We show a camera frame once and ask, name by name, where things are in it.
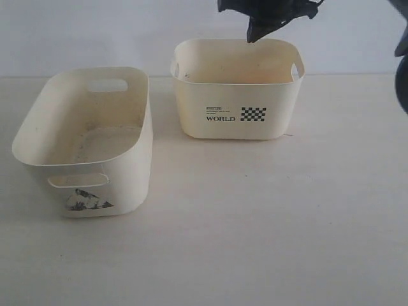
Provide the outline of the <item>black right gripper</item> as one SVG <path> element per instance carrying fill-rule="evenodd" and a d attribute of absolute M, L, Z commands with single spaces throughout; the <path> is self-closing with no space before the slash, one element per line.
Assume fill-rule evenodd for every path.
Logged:
<path fill-rule="evenodd" d="M 301 17 L 314 18 L 321 1 L 309 0 L 218 0 L 218 12 L 236 11 L 249 17 L 246 40 L 261 38 Z"/>

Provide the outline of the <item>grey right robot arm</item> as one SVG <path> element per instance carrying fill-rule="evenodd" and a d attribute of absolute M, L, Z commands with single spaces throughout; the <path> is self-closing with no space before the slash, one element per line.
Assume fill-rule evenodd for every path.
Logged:
<path fill-rule="evenodd" d="M 219 13 L 231 10 L 248 16 L 246 34 L 248 43 L 255 43 L 266 35 L 288 25 L 295 19 L 313 19 L 322 1 L 305 0 L 218 0 Z M 401 58 L 395 73 L 395 93 L 403 111 L 407 111 L 407 30 L 404 31 L 394 52 Z"/>

